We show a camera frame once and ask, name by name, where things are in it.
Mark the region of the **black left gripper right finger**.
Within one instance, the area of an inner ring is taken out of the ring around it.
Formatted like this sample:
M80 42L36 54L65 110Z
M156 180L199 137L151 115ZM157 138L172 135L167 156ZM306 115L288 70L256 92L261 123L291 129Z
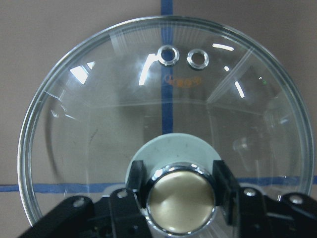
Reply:
M215 203L235 238L315 238L317 202L302 193L273 200L259 190L242 187L222 160L212 166Z

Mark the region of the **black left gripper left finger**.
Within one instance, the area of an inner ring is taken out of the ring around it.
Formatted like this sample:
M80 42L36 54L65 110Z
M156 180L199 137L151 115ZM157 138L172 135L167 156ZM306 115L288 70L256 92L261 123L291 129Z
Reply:
M94 203L85 196L63 200L24 238L149 238L151 231L140 211L138 194L145 175L142 160L133 161L125 188Z

